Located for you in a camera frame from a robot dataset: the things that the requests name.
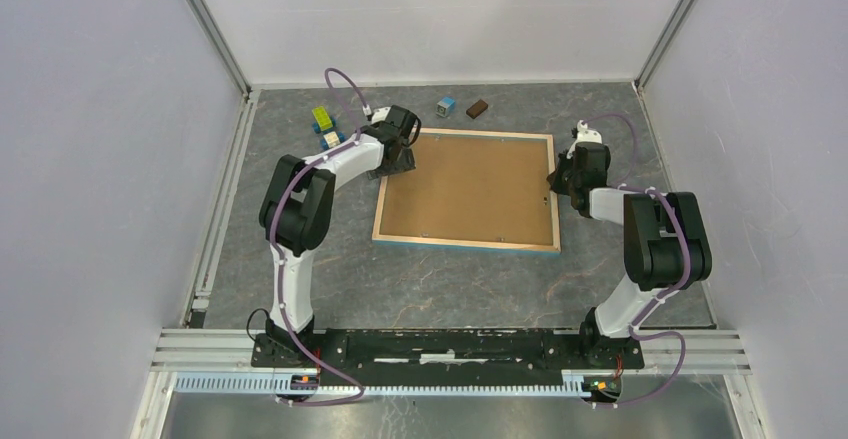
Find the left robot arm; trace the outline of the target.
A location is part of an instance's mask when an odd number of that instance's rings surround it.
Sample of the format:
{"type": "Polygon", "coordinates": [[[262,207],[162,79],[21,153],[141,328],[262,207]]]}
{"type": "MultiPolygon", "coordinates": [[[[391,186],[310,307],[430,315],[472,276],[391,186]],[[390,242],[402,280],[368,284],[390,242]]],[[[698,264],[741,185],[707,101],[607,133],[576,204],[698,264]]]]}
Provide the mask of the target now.
{"type": "Polygon", "coordinates": [[[314,257],[329,232],[336,191],[366,175],[376,179],[415,168],[412,151],[422,122],[392,105],[370,111],[351,137],[304,158],[282,156],[259,212],[272,254],[273,305],[266,334],[290,366],[314,353],[311,280],[314,257]]]}

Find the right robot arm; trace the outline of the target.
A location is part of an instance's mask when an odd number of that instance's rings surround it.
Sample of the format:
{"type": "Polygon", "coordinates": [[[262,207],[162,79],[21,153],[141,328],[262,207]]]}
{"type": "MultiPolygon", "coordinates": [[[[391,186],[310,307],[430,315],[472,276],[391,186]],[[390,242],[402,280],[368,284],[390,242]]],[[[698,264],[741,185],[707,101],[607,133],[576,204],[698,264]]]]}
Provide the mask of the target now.
{"type": "Polygon", "coordinates": [[[696,196],[654,187],[608,185],[611,153],[577,142],[558,156],[547,181],[582,217],[621,226],[625,275],[580,326],[577,351],[602,367],[618,349],[640,340],[644,321],[670,297],[707,279],[712,254],[696,196]]]}

